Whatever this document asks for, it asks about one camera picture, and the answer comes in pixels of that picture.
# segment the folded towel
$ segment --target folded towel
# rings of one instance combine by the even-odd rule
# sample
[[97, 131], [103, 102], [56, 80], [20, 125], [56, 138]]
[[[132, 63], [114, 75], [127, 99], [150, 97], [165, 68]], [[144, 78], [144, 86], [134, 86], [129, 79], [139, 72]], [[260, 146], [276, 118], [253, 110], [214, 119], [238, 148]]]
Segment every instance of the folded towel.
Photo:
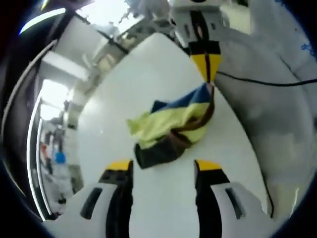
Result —
[[180, 157], [206, 132], [214, 112], [213, 87], [204, 83], [174, 102], [155, 101], [150, 112], [128, 120], [138, 138], [135, 154], [141, 168], [171, 162]]

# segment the black cable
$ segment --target black cable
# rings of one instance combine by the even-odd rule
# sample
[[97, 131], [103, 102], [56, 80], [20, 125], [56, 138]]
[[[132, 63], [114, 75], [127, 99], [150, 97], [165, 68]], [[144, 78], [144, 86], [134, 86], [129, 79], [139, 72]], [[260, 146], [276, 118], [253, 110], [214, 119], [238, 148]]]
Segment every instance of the black cable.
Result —
[[267, 192], [268, 200], [269, 200], [269, 202], [270, 202], [270, 204], [271, 204], [271, 213], [270, 213], [269, 217], [271, 217], [271, 218], [273, 219], [273, 215], [274, 215], [274, 203], [273, 203], [273, 199], [272, 199], [272, 197], [271, 197], [271, 194], [270, 194], [270, 192], [269, 192], [269, 189], [268, 189], [268, 187], [267, 187], [267, 184], [266, 184], [266, 181], [265, 181], [264, 178], [263, 178], [263, 182], [264, 182], [264, 186], [265, 186], [265, 189], [266, 189], [266, 192]]
[[253, 80], [253, 79], [238, 78], [238, 77], [232, 76], [232, 75], [224, 73], [224, 72], [218, 71], [217, 73], [224, 75], [224, 76], [227, 76], [229, 78], [235, 79], [235, 80], [239, 80], [239, 81], [257, 83], [257, 84], [262, 84], [262, 85], [266, 85], [266, 86], [274, 86], [274, 87], [294, 87], [294, 86], [300, 86], [300, 85], [305, 85], [305, 84], [310, 84], [310, 83], [317, 83], [317, 79], [311, 79], [311, 80], [301, 81], [301, 82], [297, 82], [297, 83], [267, 83], [267, 82]]

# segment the blue cloth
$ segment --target blue cloth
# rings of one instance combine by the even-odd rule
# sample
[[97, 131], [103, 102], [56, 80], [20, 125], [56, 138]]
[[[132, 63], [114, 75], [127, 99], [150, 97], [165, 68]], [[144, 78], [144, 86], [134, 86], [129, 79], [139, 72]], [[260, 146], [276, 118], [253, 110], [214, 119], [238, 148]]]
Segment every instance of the blue cloth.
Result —
[[204, 83], [199, 88], [196, 88], [175, 102], [166, 103], [162, 101], [155, 101], [151, 113], [156, 113], [166, 109], [186, 108], [194, 103], [208, 103], [209, 101], [210, 92], [208, 91], [207, 83]]
[[55, 161], [58, 164], [66, 164], [66, 156], [63, 152], [57, 152], [55, 155]]

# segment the black stripe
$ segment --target black stripe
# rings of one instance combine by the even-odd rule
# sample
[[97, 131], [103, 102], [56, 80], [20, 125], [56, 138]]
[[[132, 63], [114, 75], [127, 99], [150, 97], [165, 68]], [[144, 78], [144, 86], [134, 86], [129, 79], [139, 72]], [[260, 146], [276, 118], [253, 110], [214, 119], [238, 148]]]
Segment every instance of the black stripe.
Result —
[[199, 218], [199, 238], [221, 238], [221, 213], [210, 186], [202, 184], [197, 188], [196, 206]]
[[201, 3], [201, 2], [205, 2], [206, 0], [191, 0], [191, 1]]
[[204, 181], [208, 186], [230, 182], [221, 169], [199, 171], [197, 180]]
[[228, 197], [232, 203], [234, 212], [236, 214], [236, 218], [240, 219], [241, 217], [243, 217], [244, 212], [242, 210], [242, 206], [241, 204], [239, 204], [237, 198], [236, 198], [236, 194], [234, 193], [232, 188], [226, 188], [226, 193], [228, 194]]
[[106, 237], [129, 238], [129, 221], [133, 204], [132, 181], [114, 191], [106, 217]]
[[208, 41], [206, 44], [202, 42], [188, 43], [191, 55], [202, 55], [205, 52], [213, 55], [220, 55], [220, 46], [218, 41]]
[[[205, 21], [205, 18], [201, 11], [190, 11], [190, 16], [192, 20], [192, 25], [194, 28], [194, 33], [198, 41], [208, 41], [209, 40], [209, 32], [208, 26]], [[198, 28], [202, 31], [202, 36], [198, 33]]]
[[133, 161], [129, 162], [128, 170], [105, 170], [99, 182], [121, 185], [133, 180]]
[[185, 52], [185, 54], [190, 55], [189, 47], [186, 47], [186, 48], [180, 47], [180, 48]]
[[207, 53], [205, 53], [205, 61], [206, 61], [206, 71], [207, 71], [207, 83], [210, 83], [210, 59], [209, 59], [209, 55]]
[[100, 197], [100, 194], [102, 192], [102, 188], [94, 188], [94, 190], [90, 193], [88, 199], [86, 200], [83, 209], [80, 212], [80, 215], [87, 219], [90, 220], [92, 215], [93, 215], [93, 211], [95, 208], [95, 205], [98, 201], [98, 198]]

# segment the white wall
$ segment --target white wall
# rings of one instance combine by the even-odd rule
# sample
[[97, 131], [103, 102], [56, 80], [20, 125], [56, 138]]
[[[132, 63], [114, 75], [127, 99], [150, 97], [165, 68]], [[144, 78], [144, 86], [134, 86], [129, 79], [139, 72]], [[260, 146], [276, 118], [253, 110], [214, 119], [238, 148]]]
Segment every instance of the white wall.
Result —
[[50, 79], [71, 89], [76, 82], [87, 81], [90, 71], [65, 56], [49, 51], [42, 59], [39, 74], [41, 78]]
[[64, 137], [64, 153], [66, 155], [66, 163], [68, 165], [79, 165], [77, 131], [67, 128]]
[[84, 54], [93, 55], [102, 39], [104, 37], [91, 25], [74, 17], [59, 40], [55, 52], [85, 66], [82, 56]]

